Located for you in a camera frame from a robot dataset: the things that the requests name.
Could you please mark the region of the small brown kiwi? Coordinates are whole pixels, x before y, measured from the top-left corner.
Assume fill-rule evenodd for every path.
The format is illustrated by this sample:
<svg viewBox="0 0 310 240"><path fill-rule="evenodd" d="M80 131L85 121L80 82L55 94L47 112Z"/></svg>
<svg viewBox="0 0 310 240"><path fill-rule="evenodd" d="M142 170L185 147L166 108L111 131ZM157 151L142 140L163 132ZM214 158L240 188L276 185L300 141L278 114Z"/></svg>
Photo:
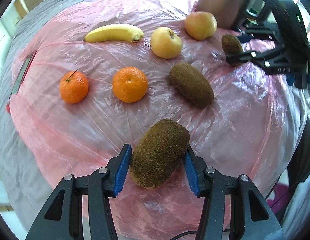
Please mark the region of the small brown kiwi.
<svg viewBox="0 0 310 240"><path fill-rule="evenodd" d="M222 36L222 49L226 57L243 52L243 48L239 39L231 34Z"/></svg>

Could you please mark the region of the large yellow-green apple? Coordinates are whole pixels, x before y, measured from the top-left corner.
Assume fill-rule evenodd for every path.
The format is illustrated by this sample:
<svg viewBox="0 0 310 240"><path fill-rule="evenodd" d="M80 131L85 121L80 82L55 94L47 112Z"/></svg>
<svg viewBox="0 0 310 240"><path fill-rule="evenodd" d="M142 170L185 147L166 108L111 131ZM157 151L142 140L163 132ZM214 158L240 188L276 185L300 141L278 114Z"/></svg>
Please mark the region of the large yellow-green apple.
<svg viewBox="0 0 310 240"><path fill-rule="evenodd" d="M209 12L192 12L184 20L186 32L195 40L202 41L212 37L217 30L217 21Z"/></svg>

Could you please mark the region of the yellow apple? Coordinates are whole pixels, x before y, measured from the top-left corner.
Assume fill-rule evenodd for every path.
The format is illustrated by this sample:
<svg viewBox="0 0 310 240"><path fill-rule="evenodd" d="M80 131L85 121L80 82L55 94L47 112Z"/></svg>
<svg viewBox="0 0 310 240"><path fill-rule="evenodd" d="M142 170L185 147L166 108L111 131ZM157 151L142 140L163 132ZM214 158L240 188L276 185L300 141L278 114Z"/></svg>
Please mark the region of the yellow apple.
<svg viewBox="0 0 310 240"><path fill-rule="evenodd" d="M177 57L183 47L181 38L168 27L157 28L150 38L152 52L162 59Z"/></svg>

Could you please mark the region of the yellow banana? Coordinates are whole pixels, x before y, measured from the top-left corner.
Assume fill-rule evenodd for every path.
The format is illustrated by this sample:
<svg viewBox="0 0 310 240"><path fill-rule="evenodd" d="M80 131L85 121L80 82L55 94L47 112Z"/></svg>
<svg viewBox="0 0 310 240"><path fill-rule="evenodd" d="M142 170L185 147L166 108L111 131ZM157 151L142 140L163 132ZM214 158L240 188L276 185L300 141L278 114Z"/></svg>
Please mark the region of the yellow banana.
<svg viewBox="0 0 310 240"><path fill-rule="evenodd" d="M85 42L104 41L139 42L144 37L143 31L131 24L109 24L90 31L84 37Z"/></svg>

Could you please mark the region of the orange tangerine with stem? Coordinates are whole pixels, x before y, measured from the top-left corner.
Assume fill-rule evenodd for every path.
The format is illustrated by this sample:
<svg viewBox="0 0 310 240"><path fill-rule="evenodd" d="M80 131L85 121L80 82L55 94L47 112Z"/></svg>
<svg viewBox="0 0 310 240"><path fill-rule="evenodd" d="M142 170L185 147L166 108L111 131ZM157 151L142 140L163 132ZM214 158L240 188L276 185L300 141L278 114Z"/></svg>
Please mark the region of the orange tangerine with stem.
<svg viewBox="0 0 310 240"><path fill-rule="evenodd" d="M66 73L60 80L60 97L68 104L81 102L87 96L88 92L88 78L78 70Z"/></svg>

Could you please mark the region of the black and steel kettle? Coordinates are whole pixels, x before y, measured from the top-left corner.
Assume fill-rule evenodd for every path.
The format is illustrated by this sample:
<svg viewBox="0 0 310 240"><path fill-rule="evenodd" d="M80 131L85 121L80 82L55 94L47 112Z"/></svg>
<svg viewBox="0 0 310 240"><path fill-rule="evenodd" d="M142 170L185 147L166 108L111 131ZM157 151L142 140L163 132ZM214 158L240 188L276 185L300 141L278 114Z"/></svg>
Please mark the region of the black and steel kettle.
<svg viewBox="0 0 310 240"><path fill-rule="evenodd" d="M222 29L237 29L247 18L256 21L265 21L270 9L264 5L260 12L250 12L251 0L198 0L195 11L204 11L213 14L217 26Z"/></svg>

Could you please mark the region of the pink plastic sheet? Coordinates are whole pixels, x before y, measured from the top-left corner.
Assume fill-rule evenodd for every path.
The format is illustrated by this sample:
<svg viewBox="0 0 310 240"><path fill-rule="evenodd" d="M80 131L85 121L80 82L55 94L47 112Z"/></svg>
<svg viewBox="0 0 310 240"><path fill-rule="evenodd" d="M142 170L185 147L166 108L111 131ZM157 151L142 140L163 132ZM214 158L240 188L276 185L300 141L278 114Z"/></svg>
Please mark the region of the pink plastic sheet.
<svg viewBox="0 0 310 240"><path fill-rule="evenodd" d="M221 173L248 174L267 194L288 165L305 126L301 93L283 76L226 63L219 29L191 38L185 17L196 0L57 0L42 3L20 27L13 123L48 188L71 173L88 175L137 148L170 119L194 152Z"/></svg>

